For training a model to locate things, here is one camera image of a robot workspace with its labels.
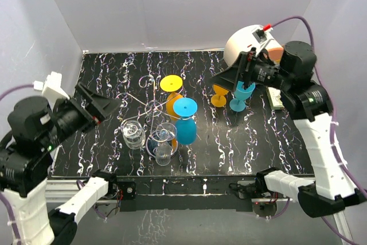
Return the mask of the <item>yellow wine glass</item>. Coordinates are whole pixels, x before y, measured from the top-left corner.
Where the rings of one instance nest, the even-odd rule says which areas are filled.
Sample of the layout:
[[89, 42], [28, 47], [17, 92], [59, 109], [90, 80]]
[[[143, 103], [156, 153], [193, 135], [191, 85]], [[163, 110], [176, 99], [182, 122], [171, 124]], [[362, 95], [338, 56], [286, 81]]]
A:
[[225, 107], [227, 103], [226, 95], [229, 93], [229, 91], [215, 84], [213, 85], [213, 89], [215, 94], [211, 97], [211, 103], [215, 107]]
[[182, 86], [183, 80], [178, 75], [165, 76], [160, 82], [160, 88], [169, 94], [165, 103], [166, 111], [168, 115], [174, 119], [176, 119], [178, 115], [175, 113], [173, 106], [178, 99], [183, 98], [181, 95]]

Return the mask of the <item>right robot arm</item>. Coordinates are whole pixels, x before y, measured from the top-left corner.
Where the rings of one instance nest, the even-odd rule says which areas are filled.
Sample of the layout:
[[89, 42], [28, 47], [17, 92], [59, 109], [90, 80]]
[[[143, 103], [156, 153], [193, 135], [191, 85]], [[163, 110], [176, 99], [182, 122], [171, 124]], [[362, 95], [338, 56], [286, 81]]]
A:
[[274, 192], [290, 197], [309, 217], [332, 215], [365, 202], [365, 189], [353, 182], [343, 159], [334, 155], [335, 139], [330, 129], [333, 105], [326, 89], [311, 79], [317, 61], [312, 46], [302, 41], [288, 42], [279, 65], [265, 54], [250, 42], [241, 48], [225, 46], [227, 68], [214, 75], [211, 82], [228, 91], [235, 91], [239, 82], [280, 90], [283, 106], [306, 145], [315, 180], [269, 168], [257, 172], [256, 192], [262, 197]]

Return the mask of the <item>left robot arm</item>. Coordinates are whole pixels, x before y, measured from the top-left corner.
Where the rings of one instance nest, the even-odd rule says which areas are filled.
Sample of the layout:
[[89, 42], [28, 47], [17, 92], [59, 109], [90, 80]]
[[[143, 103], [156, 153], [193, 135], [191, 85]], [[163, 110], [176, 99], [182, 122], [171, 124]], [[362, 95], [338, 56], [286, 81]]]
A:
[[52, 151], [74, 133], [94, 129], [120, 106], [120, 100], [82, 83], [76, 91], [85, 106], [58, 84], [44, 84], [40, 96], [20, 100], [7, 118], [10, 131], [1, 140], [1, 201], [14, 244], [71, 244], [88, 210], [100, 198], [118, 193], [116, 175], [98, 170], [66, 203], [53, 210], [46, 206]]

